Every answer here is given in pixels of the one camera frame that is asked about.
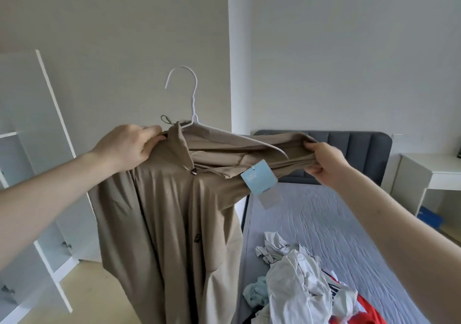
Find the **gray upholstered headboard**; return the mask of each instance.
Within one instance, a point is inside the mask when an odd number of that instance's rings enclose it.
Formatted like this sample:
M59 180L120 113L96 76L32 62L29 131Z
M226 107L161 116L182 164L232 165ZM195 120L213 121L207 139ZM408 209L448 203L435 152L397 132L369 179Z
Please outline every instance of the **gray upholstered headboard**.
M279 134L282 132L303 132L319 142L326 142L340 149L349 164L370 177L377 185L383 181L392 140L382 132L362 131L297 131L259 130L258 134ZM281 177L280 182L319 184L304 170Z

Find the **bed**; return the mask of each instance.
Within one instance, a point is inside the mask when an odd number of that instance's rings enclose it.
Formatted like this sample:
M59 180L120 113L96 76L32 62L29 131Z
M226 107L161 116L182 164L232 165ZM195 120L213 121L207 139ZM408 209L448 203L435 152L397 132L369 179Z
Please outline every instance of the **bed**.
M261 130L256 134L282 131ZM388 135L379 132L303 131L318 141L339 148L349 163L381 184L391 147ZM279 232L290 243L299 242L321 258L324 269L334 270L339 280L355 287L388 324L429 324L399 280L384 262L342 199L321 186L303 170L282 177L278 190L283 202L268 210L250 195L243 217L243 249L240 265L237 322L242 323L251 308L242 291L269 266L256 257L255 248L264 245L264 232Z

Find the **hand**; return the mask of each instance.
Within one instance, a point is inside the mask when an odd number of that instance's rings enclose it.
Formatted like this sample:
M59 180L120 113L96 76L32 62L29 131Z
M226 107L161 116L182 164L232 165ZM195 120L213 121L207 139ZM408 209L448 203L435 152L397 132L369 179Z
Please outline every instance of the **hand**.
M319 162L318 165L305 168L304 170L308 174L313 175L321 184L332 187L343 178L345 171L351 169L343 153L327 143L309 143L304 141L304 146L315 153L315 158Z
M112 174L131 170L146 161L159 141L159 125L142 128L137 125L121 125L105 135L91 151L108 163Z

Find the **blue price tag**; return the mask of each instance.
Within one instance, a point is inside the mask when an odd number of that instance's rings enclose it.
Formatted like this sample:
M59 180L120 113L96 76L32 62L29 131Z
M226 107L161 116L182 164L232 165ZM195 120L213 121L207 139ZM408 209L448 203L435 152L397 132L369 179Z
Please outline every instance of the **blue price tag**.
M277 177L275 177L265 160L261 160L256 165L250 167L241 176L248 188L255 195L262 194L277 183Z

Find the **beige jacket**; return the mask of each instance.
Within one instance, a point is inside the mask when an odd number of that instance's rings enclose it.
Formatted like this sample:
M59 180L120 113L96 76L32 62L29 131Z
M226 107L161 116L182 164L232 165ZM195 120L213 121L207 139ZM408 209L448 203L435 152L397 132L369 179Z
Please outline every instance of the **beige jacket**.
M240 174L265 159L277 177L308 167L301 133L245 138L194 124L167 132L150 158L90 191L104 267L142 323L228 324L236 309L242 232Z

